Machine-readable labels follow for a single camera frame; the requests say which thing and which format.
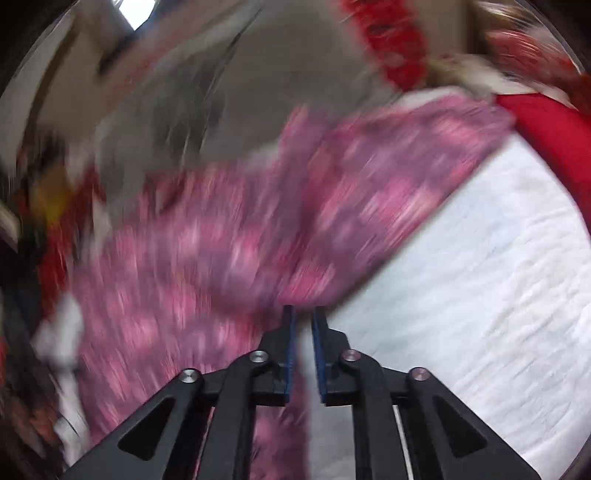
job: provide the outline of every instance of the purple fabric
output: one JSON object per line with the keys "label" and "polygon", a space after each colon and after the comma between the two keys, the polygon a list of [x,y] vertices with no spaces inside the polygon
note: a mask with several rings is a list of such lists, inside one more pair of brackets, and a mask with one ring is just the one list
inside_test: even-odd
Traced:
{"label": "purple fabric", "polygon": [[[504,110],[461,96],[342,122],[299,109],[271,166],[210,165],[150,183],[74,278],[93,442],[182,368],[224,368],[256,347],[283,304],[341,299],[511,127]],[[288,407],[258,409],[253,479],[305,477],[300,380]]]}

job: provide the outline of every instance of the screw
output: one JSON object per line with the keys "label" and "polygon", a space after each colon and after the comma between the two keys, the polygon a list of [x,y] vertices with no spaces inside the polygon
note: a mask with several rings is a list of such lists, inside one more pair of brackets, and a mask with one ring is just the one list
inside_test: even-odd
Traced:
{"label": "screw", "polygon": [[410,371],[410,374],[418,382],[423,382],[423,381],[425,381],[427,378],[429,378],[431,376],[431,372],[429,370],[427,370],[426,368],[423,368],[423,367],[413,368]]}
{"label": "screw", "polygon": [[251,353],[250,359],[251,362],[262,364],[269,360],[269,354],[267,352],[263,352],[262,350],[255,350],[253,353]]}
{"label": "screw", "polygon": [[178,379],[184,383],[195,383],[198,378],[199,372],[194,368],[186,368],[178,376]]}
{"label": "screw", "polygon": [[343,357],[343,360],[348,362],[356,362],[361,358],[361,353],[359,353],[357,350],[344,350],[341,356]]}

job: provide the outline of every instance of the bright light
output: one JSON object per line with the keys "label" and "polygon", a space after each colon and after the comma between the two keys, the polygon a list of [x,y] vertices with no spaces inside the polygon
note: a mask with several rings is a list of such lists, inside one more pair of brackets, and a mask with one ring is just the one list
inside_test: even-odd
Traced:
{"label": "bright light", "polygon": [[123,0],[119,11],[129,22],[131,28],[136,30],[148,19],[155,4],[154,0]]}

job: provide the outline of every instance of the mattress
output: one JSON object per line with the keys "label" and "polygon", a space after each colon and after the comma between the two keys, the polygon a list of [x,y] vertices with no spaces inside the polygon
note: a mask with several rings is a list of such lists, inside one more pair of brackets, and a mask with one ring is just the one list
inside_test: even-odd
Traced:
{"label": "mattress", "polygon": [[[409,108],[449,89],[408,94]],[[517,134],[329,317],[382,366],[430,369],[540,474],[591,432],[591,247],[564,187]],[[313,479],[355,476],[350,408],[325,408],[298,339]]]}

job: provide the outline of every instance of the triangular cutout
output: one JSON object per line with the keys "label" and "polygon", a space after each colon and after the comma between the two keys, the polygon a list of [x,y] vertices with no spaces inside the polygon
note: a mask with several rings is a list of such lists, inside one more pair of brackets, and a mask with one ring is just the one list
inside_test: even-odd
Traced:
{"label": "triangular cutout", "polygon": [[456,458],[462,458],[486,447],[486,439],[441,397],[434,397],[435,409]]}
{"label": "triangular cutout", "polygon": [[150,460],[174,407],[174,398],[165,398],[118,443],[120,450],[142,460]]}

